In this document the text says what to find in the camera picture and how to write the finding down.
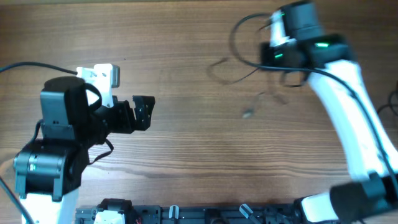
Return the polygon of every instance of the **green led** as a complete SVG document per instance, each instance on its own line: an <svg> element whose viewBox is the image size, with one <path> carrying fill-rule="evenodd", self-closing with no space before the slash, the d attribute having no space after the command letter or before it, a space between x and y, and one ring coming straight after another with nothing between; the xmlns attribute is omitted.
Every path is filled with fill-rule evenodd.
<svg viewBox="0 0 398 224"><path fill-rule="evenodd" d="M328 43L316 43L315 46L317 47L329 47Z"/></svg>

